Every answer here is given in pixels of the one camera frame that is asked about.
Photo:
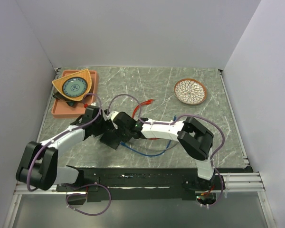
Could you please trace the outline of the black network switch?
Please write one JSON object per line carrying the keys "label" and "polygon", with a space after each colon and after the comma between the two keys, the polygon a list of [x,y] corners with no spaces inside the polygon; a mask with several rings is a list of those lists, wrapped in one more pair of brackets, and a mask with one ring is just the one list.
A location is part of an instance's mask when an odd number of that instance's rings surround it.
{"label": "black network switch", "polygon": [[116,150],[121,142],[121,137],[117,129],[105,132],[100,140],[101,143]]}

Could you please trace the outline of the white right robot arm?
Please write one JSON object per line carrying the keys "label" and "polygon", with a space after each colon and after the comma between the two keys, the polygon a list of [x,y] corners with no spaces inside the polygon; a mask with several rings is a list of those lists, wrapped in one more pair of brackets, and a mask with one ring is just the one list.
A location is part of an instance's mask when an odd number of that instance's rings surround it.
{"label": "white right robot arm", "polygon": [[125,112],[119,112],[111,117],[111,121],[122,142],[132,138],[159,138],[178,142],[196,161],[199,186],[207,190],[214,185],[214,168],[210,161],[214,135],[196,118],[190,116],[183,121],[169,122],[144,118],[140,121]]}

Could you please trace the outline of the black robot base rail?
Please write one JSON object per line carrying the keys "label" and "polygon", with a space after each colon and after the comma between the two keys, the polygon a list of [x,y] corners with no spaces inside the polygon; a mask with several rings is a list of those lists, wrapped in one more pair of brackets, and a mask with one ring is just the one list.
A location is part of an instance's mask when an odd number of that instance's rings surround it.
{"label": "black robot base rail", "polygon": [[58,192],[87,194],[88,202],[113,200],[195,200],[196,193],[224,190],[222,176],[198,177],[196,168],[80,168],[84,179],[74,187],[59,184]]}

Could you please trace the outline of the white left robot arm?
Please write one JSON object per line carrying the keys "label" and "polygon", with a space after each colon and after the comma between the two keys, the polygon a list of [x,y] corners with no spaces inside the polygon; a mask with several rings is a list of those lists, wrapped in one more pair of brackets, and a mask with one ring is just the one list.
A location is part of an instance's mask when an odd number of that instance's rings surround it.
{"label": "white left robot arm", "polygon": [[29,191],[48,190],[66,184],[72,190],[84,187],[84,172],[71,166],[58,167],[58,158],[90,136],[97,137],[112,127],[111,117],[100,107],[89,105],[85,113],[62,133],[42,142],[29,142],[16,172],[16,180],[26,183]]}

